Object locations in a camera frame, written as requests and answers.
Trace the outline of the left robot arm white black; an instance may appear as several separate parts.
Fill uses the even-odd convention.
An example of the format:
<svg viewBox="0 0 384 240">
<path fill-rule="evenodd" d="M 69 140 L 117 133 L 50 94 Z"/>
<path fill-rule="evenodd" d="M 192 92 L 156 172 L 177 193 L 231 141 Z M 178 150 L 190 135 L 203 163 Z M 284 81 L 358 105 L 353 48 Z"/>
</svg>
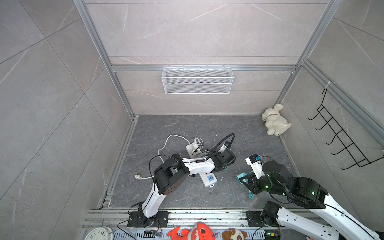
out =
<svg viewBox="0 0 384 240">
<path fill-rule="evenodd" d="M 152 190 L 139 207 L 142 217 L 151 219 L 156 216 L 165 197 L 176 191 L 187 177 L 220 172 L 235 160 L 236 156 L 230 149 L 195 159 L 183 158 L 179 154 L 168 156 L 152 173 Z"/>
</svg>

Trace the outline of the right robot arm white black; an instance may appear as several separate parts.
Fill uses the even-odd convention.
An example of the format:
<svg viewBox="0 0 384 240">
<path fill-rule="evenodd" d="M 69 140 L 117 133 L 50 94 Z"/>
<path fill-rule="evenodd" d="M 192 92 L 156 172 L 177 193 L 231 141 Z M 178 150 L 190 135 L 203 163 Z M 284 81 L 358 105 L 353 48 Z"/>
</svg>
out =
<svg viewBox="0 0 384 240">
<path fill-rule="evenodd" d="M 319 224 L 294 214 L 292 211 L 268 201 L 261 212 L 264 225 L 287 227 L 314 240 L 382 240 L 384 234 L 376 232 L 350 215 L 316 181 L 295 177 L 276 161 L 263 162 L 259 156 L 246 158 L 252 172 L 239 181 L 257 195 L 267 192 L 287 198 L 291 204 L 307 209 L 322 218 L 326 224 Z"/>
</svg>

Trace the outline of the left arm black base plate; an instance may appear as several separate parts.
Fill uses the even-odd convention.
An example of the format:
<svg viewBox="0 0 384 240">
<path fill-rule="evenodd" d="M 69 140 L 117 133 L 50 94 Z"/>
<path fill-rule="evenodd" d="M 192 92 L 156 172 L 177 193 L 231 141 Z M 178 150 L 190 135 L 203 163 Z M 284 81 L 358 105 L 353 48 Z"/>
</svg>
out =
<svg viewBox="0 0 384 240">
<path fill-rule="evenodd" d="M 169 220 L 169 212 L 158 212 L 155 216 L 146 218 L 142 212 L 132 212 L 130 214 L 128 227 L 145 228 L 145 227 L 161 227 L 166 228 Z"/>
</svg>

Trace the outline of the white USB charger adapter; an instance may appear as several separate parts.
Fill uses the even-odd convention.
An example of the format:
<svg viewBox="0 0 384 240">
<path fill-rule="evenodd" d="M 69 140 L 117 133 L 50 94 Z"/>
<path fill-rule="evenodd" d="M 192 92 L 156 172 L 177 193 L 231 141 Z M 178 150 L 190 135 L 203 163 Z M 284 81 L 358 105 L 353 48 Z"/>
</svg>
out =
<svg viewBox="0 0 384 240">
<path fill-rule="evenodd" d="M 186 146 L 186 150 L 190 158 L 193 158 L 193 155 L 199 151 L 199 145 L 195 142 Z"/>
</svg>

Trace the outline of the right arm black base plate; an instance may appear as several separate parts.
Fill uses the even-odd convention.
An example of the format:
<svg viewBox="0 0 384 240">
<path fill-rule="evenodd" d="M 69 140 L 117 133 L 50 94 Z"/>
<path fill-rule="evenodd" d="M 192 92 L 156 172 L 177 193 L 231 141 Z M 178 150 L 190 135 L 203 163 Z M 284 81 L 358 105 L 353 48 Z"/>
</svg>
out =
<svg viewBox="0 0 384 240">
<path fill-rule="evenodd" d="M 278 215 L 269 211 L 246 211 L 249 227 L 278 227 Z"/>
</svg>

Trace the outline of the teal charger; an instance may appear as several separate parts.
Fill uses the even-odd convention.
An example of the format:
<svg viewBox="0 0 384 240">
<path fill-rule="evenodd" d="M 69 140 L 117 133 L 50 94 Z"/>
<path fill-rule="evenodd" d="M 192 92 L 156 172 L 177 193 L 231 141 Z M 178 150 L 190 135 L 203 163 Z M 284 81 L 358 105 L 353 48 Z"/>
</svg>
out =
<svg viewBox="0 0 384 240">
<path fill-rule="evenodd" d="M 247 176 L 248 176 L 248 173 L 241 173 L 241 174 L 237 175 L 237 178 L 241 184 L 244 184 L 244 183 L 247 184 L 248 183 Z"/>
</svg>

